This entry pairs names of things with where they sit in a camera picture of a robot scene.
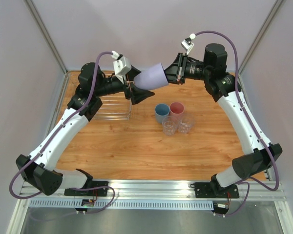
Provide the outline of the purple plastic cup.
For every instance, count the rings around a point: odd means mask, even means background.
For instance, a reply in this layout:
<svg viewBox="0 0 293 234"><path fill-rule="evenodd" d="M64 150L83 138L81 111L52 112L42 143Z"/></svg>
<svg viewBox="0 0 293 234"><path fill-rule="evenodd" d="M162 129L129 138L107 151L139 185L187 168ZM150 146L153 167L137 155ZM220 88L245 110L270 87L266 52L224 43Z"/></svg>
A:
<svg viewBox="0 0 293 234"><path fill-rule="evenodd" d="M133 82L137 88L148 91L168 85L168 80L161 63L138 74Z"/></svg>

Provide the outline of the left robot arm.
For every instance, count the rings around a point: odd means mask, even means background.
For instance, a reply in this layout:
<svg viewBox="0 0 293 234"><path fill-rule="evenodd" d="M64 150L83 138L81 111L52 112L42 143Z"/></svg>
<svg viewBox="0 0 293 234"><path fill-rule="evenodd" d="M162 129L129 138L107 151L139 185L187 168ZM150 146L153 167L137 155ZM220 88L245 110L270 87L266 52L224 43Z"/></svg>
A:
<svg viewBox="0 0 293 234"><path fill-rule="evenodd" d="M116 72L106 77L97 63L90 62L81 68L79 85L54 129L46 139L28 156L19 155L16 165L23 180L40 194L52 195L58 189L76 190L88 195L93 188L93 177L82 169L60 170L56 164L75 135L86 126L102 106L101 97L124 93L133 105L151 97L154 93L136 86L133 80L140 71L127 66L120 67L125 72Z"/></svg>

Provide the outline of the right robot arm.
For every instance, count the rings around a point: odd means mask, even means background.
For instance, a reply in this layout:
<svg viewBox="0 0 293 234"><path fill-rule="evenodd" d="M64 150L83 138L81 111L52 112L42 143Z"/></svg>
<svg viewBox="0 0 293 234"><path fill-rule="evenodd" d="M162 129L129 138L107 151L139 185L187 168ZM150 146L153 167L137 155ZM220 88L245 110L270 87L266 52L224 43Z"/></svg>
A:
<svg viewBox="0 0 293 234"><path fill-rule="evenodd" d="M164 70L169 83L184 84L188 78L202 80L240 140L243 156L233 159L231 166L211 178L210 191L215 197L225 195L233 184L273 167L282 154L280 144L272 144L249 112L241 86L227 72L227 56L223 45L211 43L205 47L203 61L178 53Z"/></svg>

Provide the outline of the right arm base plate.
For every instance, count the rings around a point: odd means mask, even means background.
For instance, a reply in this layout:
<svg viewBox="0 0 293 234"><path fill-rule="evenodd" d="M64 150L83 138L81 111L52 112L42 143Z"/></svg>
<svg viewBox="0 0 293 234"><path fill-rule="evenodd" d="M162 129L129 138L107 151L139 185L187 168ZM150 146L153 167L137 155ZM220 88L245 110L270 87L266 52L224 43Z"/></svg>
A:
<svg viewBox="0 0 293 234"><path fill-rule="evenodd" d="M194 189L196 198L239 198L239 191L235 184L225 188L213 182L195 182L190 185Z"/></svg>

